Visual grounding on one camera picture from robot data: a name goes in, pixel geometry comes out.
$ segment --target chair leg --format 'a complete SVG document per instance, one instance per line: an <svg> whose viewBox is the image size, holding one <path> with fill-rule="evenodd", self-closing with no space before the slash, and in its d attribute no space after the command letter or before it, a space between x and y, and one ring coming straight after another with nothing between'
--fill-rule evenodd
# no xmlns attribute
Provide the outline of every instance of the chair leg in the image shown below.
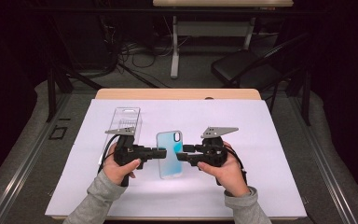
<svg viewBox="0 0 358 224"><path fill-rule="evenodd" d="M277 96L277 91L278 91L278 85L279 83L275 84L274 86L274 92L272 93L272 99L271 99L271 104L269 106L269 113L272 114L272 109L274 107L274 103L275 103L275 97Z"/></svg>

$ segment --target person's left hand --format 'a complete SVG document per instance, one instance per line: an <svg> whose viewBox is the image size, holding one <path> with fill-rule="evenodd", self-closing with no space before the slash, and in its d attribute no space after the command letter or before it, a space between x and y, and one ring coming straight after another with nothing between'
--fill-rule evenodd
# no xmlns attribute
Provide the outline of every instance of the person's left hand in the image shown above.
<svg viewBox="0 0 358 224"><path fill-rule="evenodd" d="M112 183L119 185L124 179L125 175L130 175L131 178L135 178L135 174L133 170L135 170L139 164L141 164L141 160L133 160L132 162L119 166L115 160L113 159L113 153L115 153L116 143L114 143L110 148L107 155L109 155L103 165L103 171L106 176L112 181Z"/></svg>

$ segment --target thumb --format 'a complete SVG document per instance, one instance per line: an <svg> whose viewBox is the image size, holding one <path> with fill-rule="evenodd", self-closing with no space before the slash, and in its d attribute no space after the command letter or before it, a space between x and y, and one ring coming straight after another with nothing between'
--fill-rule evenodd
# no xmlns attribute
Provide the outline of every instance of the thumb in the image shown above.
<svg viewBox="0 0 358 224"><path fill-rule="evenodd" d="M209 174L209 175L213 175L213 176L216 176L217 175L217 169L216 167L210 165L210 164L207 164L203 161L199 161L199 163L197 164L199 166L199 168L201 169L201 171Z"/></svg>
<svg viewBox="0 0 358 224"><path fill-rule="evenodd" d="M132 162L130 162L126 165L120 166L120 172L123 175L127 175L131 171L135 170L136 167L138 167L140 164L141 164L141 160L139 160L139 159L133 160Z"/></svg>

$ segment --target white tabletop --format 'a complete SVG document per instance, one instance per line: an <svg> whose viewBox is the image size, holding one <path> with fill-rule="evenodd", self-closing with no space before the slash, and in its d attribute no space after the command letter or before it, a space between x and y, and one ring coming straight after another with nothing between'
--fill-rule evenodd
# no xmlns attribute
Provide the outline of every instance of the white tabletop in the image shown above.
<svg viewBox="0 0 358 224"><path fill-rule="evenodd" d="M291 7L292 0L153 0L155 7Z"/></svg>
<svg viewBox="0 0 358 224"><path fill-rule="evenodd" d="M141 107L139 145L156 146L156 134L181 131L184 144L200 144L208 126L238 127L223 136L239 154L248 183L259 192L259 203L271 218L305 217L296 183L264 101L259 100L93 100L80 128L62 177L46 211L66 217L86 197L97 175L98 159L117 107ZM137 178L115 201L108 218L225 219L232 210L224 205L223 187L214 177L184 164L183 175L163 180L158 161L136 170Z"/></svg>

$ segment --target clear phone case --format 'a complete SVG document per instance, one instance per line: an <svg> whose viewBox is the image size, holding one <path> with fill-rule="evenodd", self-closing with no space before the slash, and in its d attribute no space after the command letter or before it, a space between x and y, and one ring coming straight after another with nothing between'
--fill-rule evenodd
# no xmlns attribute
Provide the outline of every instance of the clear phone case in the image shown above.
<svg viewBox="0 0 358 224"><path fill-rule="evenodd" d="M182 163L176 159L176 153L181 152L183 148L182 133L158 133L157 147L164 147L167 150L167 157L158 160L159 176L162 179L169 179L182 175Z"/></svg>

